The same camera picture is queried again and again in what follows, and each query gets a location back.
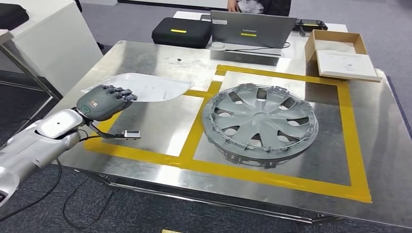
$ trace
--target robotic arm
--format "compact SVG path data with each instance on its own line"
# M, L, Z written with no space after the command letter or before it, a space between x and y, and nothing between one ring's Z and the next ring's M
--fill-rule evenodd
M139 139L139 131L101 132L92 123L110 119L128 108L137 96L129 89L99 85L82 96L72 109L38 120L10 138L0 149L0 208L22 182L80 141L78 127L87 125L105 139Z

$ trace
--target stainless steel table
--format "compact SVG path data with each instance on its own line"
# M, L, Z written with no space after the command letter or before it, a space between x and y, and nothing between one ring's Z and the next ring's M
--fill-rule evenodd
M303 222L313 219L275 213L266 206L295 207L412 228L412 141L383 72L379 72L382 83L348 84L273 72L305 75L303 59L264 59L118 42L51 113L74 106L82 89L126 72L193 80L194 86L174 100L135 103L112 121L99 125L111 132L141 130L141 140L90 139L63 154L62 164L89 174L178 188L188 195L213 194L225 199L189 200ZM251 64L250 60L265 65ZM319 134L312 146L273 168L225 159L202 132L196 132L197 115L211 93L240 83L282 86L309 101L319 120ZM110 184L182 198L133 184ZM240 201L232 204L226 201L228 198ZM242 200L253 201L261 208L242 205Z

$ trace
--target yellow tape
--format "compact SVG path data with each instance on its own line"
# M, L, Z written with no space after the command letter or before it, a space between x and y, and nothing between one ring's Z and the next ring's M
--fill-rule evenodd
M187 33L187 31L185 30L177 30L177 29L171 29L170 31L174 33Z
M203 134L203 124L202 124L203 107L207 104L207 101L209 101L209 99L215 95L214 93L219 92L221 85L222 85L221 82L216 82L216 81L212 81L210 83L209 89L207 91L207 93L210 94L210 96L205 97L203 99L202 105L191 127L188 138L186 139L186 142L182 148L182 151L180 152L179 157L182 160L184 160L183 162L190 162L190 160L193 159L193 156L196 152L200 138L202 137L202 134Z
M256 37L258 35L256 34L250 34L250 33L241 33L240 35L244 35L244 36L252 36L252 37Z
M224 75L227 71L242 72L248 74L263 75L269 77L280 77L292 80L301 80L311 83L321 83L337 86L338 99L342 118L343 137L346 148L349 176L351 186L309 180L299 177L272 174L264 171L256 171L241 167L228 166L223 164L211 163L206 161L193 160L200 138L203 134L201 112L207 101L219 92L221 82L213 81L207 92L189 90L185 95L204 98L202 107L198 112L193 126L188 134L188 138L182 148L179 157L160 154L156 152L118 146L101 142L100 139L90 139L84 143L87 150L99 153L110 154L122 158L134 159L155 163L160 165L175 166L182 169L205 172L213 175L224 176L234 179L242 179L256 183L275 185L284 188L296 189L311 193L323 194L339 198L358 200L371 203L366 174L363 167L361 149L358 141L355 117L351 106L349 86L347 81L334 79L324 79L311 76L301 76L285 73L277 73L265 70L248 69L242 67L218 66L216 75ZM119 114L110 120L102 122L99 128L106 132L109 131Z
M279 73L279 72L266 71L266 70L260 70L260 69L249 69L249 68L233 67L233 66L218 65L217 70L221 72L233 71L233 72L238 72L238 73L256 74L256 75L262 75L262 76L292 79L292 80L305 81L309 83L319 83L319 84L334 85L334 86L337 86L341 84L342 82L345 82L345 81L332 79L332 78L319 78L319 77L312 77L312 76Z
M355 116L350 100L349 83L345 82L338 86L338 99L351 185L353 187L368 187Z

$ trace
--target white sticker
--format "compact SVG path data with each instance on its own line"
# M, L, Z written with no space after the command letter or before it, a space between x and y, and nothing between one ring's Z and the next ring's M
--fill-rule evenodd
M212 20L212 23L213 23L213 24L227 25L227 20L213 19L213 20Z

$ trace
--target metal table frame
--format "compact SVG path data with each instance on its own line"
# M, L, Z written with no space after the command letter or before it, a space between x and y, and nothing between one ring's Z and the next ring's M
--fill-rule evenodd
M109 176L107 175L91 173L91 172L84 171L84 170L82 170L81 172L87 175L88 177L92 178L93 180L104 184L110 189L121 188L121 189L126 189L126 190L132 190L132 191L139 192L139 193L152 194L152 195L161 196L161 197L192 201L192 202L197 202L197 203L202 203L202 204L207 204L207 205L212 205L212 206L229 208L233 210L245 211L245 212L252 213L252 214L259 214L259 215L265 215L265 216L276 217L276 218L281 218L281 219L287 219L287 220L301 222L301 223L308 224L308 225L322 224L322 223L328 223L328 222L344 219L342 217L326 216L323 214L316 214L316 213L314 213L316 217L310 218L310 217L285 214L285 213L280 213L280 212L275 212L275 211L262 210L262 209L242 206L238 204L223 203L221 201L206 200L206 199L201 199L197 197L186 196L183 194L176 194L176 193L158 191L158 190L144 188L144 187L138 187L137 185L127 185L127 184L121 183L121 181L118 181L118 180L116 182L112 182L109 180Z
M2 53L4 53L4 55L6 55L6 57L8 59L10 59L11 62L13 62L13 64L15 64L21 71L23 71L23 73L25 75L27 75L27 77L29 77L30 79L34 80L36 82L36 84L38 84L39 88L36 87L32 87L32 86L26 86L26 85L22 85L22 84L16 84L16 83L9 83L9 82L3 82L0 81L0 84L4 84L4 85L12 85L15 87L19 87L19 88L26 88L26 89L32 89L32 90L36 90L36 91L43 91L45 93L47 93L49 95L49 98L47 98L47 100L45 100L43 102L43 104L39 107L39 109L37 111L35 111L33 114L31 114L27 120L23 121L23 124L19 127L19 129L16 131L16 133L18 133L19 131L21 131L22 129L24 129L28 123L30 123L30 120L34 119L37 114L40 113L41 110L43 110L53 99L54 100L61 100L62 96L60 94L56 94L54 92L52 92L40 79L39 77L35 74L35 72L33 71L32 68L30 68L25 62L23 62L20 58L18 58L16 55L14 55L14 53L12 52L12 50L5 44L7 41L10 41L13 36L10 34L10 32L6 32L5 34L3 34L2 36L4 36L4 40L2 40L1 44L0 44L0 51Z

